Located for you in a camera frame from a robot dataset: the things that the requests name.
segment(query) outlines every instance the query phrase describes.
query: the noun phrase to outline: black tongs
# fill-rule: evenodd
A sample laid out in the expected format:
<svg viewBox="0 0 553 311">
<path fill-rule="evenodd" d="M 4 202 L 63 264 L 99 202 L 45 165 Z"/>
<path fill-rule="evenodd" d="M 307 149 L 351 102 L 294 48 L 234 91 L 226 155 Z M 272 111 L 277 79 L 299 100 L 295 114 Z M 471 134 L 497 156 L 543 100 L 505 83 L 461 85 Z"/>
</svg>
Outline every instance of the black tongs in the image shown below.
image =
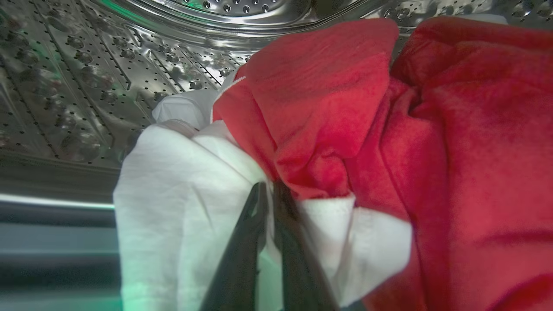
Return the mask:
<svg viewBox="0 0 553 311">
<path fill-rule="evenodd" d="M 300 215 L 284 183 L 274 184 L 273 202 L 275 244 L 283 263 L 284 310 L 339 310 L 328 281 L 301 233 Z M 267 185 L 257 183 L 238 218 L 201 311 L 255 311 L 257 258 L 265 247 L 268 213 Z"/>
</svg>

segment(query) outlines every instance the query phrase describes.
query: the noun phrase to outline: embossed pattern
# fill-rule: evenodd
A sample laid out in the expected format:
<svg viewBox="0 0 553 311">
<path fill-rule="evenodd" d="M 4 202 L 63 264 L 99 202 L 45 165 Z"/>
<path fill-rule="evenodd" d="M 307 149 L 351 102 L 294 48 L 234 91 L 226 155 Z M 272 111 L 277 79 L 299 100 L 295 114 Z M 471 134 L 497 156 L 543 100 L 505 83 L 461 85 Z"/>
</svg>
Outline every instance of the embossed pattern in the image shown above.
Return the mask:
<svg viewBox="0 0 553 311">
<path fill-rule="evenodd" d="M 239 7 L 242 15 L 258 14 L 252 8 L 267 2 L 249 1 L 246 12 L 245 1 L 213 0 L 203 10 L 228 4 Z M 217 89 L 255 52 L 234 50 L 235 45 L 224 40 L 202 44 L 154 33 L 143 27 L 144 18 L 142 26 L 133 22 L 141 19 L 136 12 L 116 12 L 100 2 L 0 1 L 1 150 L 119 167 L 142 129 L 152 123 L 151 111 L 163 97 Z M 500 14 L 510 24 L 553 29 L 553 0 L 391 1 L 359 16 L 397 22 L 395 58 L 424 19 L 474 13 Z M 255 42 L 250 37 L 242 40 Z"/>
</svg>

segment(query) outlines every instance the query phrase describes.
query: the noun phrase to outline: red towel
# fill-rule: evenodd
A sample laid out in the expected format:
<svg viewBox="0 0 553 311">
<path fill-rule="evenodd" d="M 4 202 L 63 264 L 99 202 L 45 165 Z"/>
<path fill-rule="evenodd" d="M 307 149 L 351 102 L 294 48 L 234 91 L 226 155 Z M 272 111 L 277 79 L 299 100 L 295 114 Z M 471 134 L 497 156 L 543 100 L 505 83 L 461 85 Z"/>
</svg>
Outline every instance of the red towel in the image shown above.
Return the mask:
<svg viewBox="0 0 553 311">
<path fill-rule="evenodd" d="M 376 310 L 553 309 L 553 34 L 358 20 L 278 39 L 216 101 L 241 147 L 299 199 L 408 220 L 407 268 Z"/>
</svg>

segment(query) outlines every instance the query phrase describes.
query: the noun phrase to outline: laundry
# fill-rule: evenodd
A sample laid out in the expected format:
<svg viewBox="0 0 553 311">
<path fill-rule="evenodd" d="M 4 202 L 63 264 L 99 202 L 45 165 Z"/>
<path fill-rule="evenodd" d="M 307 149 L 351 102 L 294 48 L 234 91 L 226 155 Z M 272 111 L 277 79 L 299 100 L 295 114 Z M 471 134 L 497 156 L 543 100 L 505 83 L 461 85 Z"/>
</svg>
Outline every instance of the laundry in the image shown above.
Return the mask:
<svg viewBox="0 0 553 311">
<path fill-rule="evenodd" d="M 287 35 L 163 109 L 114 193 L 125 310 L 197 309 L 252 185 L 277 179 L 342 307 L 553 307 L 553 34 L 434 18 L 390 71 L 397 36 L 386 19 Z M 261 300 L 279 310 L 271 232 Z"/>
<path fill-rule="evenodd" d="M 185 101 L 183 110 L 189 111 L 189 104 Z M 172 116 L 181 115 L 175 107 Z M 223 121 L 200 131 L 174 119 L 148 127 L 125 159 L 113 195 L 124 309 L 198 310 L 249 191 L 259 181 L 267 177 Z M 407 222 L 354 209 L 354 201 L 350 194 L 298 202 L 306 236 L 342 307 L 403 269 L 412 236 Z M 282 262 L 272 215 L 268 224 L 258 310 L 279 311 Z"/>
<path fill-rule="evenodd" d="M 434 18 L 388 73 L 397 32 L 376 19 L 280 38 L 214 120 L 299 200 L 352 192 L 413 225 L 407 268 L 370 309 L 553 308 L 553 34 Z"/>
</svg>

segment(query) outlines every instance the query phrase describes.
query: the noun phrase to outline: red fabric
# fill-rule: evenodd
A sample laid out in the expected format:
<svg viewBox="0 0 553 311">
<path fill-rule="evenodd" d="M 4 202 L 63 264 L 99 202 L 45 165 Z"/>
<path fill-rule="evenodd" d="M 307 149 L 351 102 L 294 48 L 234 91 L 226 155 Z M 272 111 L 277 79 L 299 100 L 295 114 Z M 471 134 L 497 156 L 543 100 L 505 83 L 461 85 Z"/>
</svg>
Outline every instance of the red fabric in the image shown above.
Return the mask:
<svg viewBox="0 0 553 311">
<path fill-rule="evenodd" d="M 299 199 L 343 196 L 410 221 L 411 259 L 375 310 L 553 309 L 553 34 L 359 20 L 276 40 L 215 103 Z"/>
</svg>

